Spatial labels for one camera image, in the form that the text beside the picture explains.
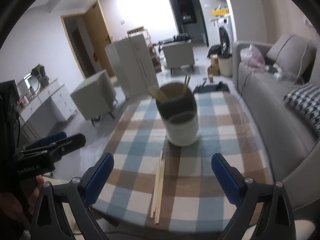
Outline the washing machine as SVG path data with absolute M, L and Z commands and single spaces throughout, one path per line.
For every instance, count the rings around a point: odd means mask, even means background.
M 229 16 L 218 19 L 217 26 L 221 44 L 221 53 L 231 54 L 233 43 L 233 29 Z

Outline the grey sofa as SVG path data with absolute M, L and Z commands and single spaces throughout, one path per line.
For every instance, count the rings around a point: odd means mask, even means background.
M 279 65 L 289 80 L 249 68 L 240 51 L 256 46 Z M 284 34 L 275 44 L 236 41 L 232 44 L 233 83 L 261 134 L 275 180 L 281 180 L 293 209 L 319 211 L 319 133 L 283 97 L 300 87 L 309 72 L 319 85 L 319 46 L 298 35 Z

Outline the grey white utensil holder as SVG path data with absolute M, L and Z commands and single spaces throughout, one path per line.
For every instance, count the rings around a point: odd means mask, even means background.
M 194 94 L 181 82 L 167 83 L 159 90 L 166 96 L 163 100 L 156 100 L 156 106 L 168 141 L 175 146 L 190 146 L 199 138 L 199 119 Z

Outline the chopstick in holder right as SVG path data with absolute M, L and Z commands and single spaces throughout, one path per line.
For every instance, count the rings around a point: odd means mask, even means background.
M 184 95 L 187 91 L 187 88 L 188 88 L 188 85 L 189 85 L 189 82 L 190 82 L 190 78 L 191 76 L 190 75 L 186 75 L 185 76 L 185 79 L 184 79 L 184 84 L 183 84 L 183 90 L 182 90 L 182 94 Z

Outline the plastic bag on sofa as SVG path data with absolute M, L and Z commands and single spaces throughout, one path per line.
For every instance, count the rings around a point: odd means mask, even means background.
M 264 68 L 265 59 L 261 51 L 253 44 L 240 50 L 241 62 L 253 68 Z

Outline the wooden door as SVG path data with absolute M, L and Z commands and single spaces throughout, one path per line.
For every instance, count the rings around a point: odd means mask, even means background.
M 84 22 L 94 49 L 95 59 L 107 71 L 109 77 L 114 77 L 113 68 L 105 51 L 105 47 L 112 42 L 99 0 L 96 0 L 85 12 Z

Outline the checkered tablecloth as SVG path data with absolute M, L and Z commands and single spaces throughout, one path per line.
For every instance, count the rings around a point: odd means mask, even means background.
M 272 173 L 248 117 L 235 96 L 215 92 L 195 96 L 198 141 L 188 147 L 168 142 L 152 99 L 127 107 L 106 150 L 114 168 L 94 208 L 115 219 L 171 232 L 221 231 L 235 212 L 211 168 L 221 153 L 243 176 L 272 183 Z M 155 211 L 161 159 L 165 159 L 159 223 Z

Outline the beige waste bin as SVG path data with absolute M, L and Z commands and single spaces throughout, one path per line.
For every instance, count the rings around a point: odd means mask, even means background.
M 218 55 L 219 70 L 223 76 L 230 77 L 233 74 L 233 59 L 232 54 Z

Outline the houndstooth pillow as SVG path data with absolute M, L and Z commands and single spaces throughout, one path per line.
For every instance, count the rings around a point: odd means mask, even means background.
M 301 115 L 319 133 L 319 87 L 306 83 L 285 94 L 284 102 Z

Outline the potted plant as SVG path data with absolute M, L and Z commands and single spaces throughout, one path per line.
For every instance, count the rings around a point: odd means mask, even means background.
M 38 64 L 31 70 L 32 76 L 37 78 L 41 88 L 45 88 L 49 85 L 49 77 L 46 75 L 45 67 L 42 64 Z

